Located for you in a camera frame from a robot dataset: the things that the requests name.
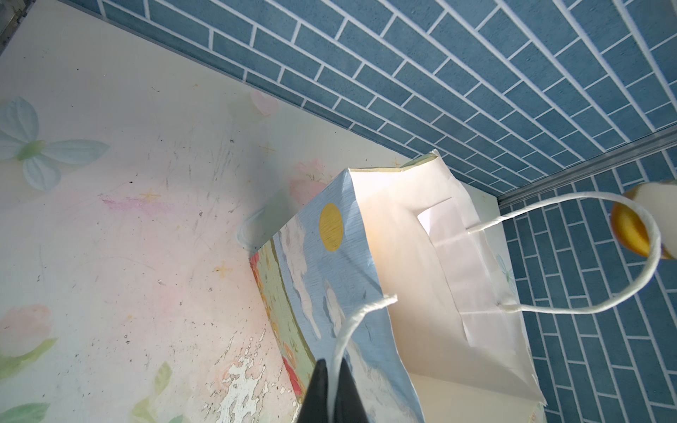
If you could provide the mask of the paper gift bag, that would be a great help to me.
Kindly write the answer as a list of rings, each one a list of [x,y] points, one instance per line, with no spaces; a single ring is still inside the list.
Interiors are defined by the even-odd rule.
[[[537,422],[546,405],[519,301],[438,152],[349,168],[290,218],[253,218],[266,315],[300,405],[346,359],[370,422]]]

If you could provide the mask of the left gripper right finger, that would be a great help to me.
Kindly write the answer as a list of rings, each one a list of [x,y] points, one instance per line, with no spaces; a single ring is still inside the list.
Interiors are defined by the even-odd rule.
[[[338,390],[333,402],[333,422],[369,423],[346,359],[342,360],[338,374]]]

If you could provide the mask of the yellow orange croissant bun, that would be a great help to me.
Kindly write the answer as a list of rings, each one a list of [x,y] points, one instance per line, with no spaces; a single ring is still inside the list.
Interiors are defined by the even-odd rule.
[[[627,197],[643,206],[656,220],[662,238],[662,258],[676,259],[676,181],[640,183],[626,191]],[[617,241],[628,250],[647,257],[650,241],[645,224],[625,204],[616,203],[611,212],[611,227]]]

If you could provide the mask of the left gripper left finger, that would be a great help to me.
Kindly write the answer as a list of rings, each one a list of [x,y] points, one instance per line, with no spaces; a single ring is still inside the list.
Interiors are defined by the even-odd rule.
[[[326,360],[320,359],[316,363],[296,423],[328,423],[327,394],[328,370]]]

